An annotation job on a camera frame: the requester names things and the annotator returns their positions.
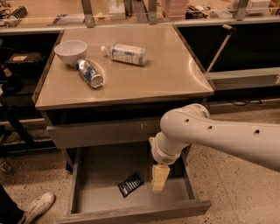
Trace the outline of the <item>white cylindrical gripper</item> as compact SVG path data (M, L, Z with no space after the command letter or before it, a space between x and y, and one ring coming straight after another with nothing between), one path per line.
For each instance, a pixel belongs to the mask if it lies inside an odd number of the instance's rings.
M152 190L154 193L159 193L163 190L170 173L168 165L173 165L176 162L188 143L175 142L163 132L158 132L154 137L150 137L149 142L151 155L158 163L152 167Z

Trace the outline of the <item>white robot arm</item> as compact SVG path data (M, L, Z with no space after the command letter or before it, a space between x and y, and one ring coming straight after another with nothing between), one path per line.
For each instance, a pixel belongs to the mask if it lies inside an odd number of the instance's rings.
M163 190L170 166L191 144L205 145L271 170L280 168L279 124L213 120L198 103L166 112L160 131L149 142L156 162L152 168L155 193Z

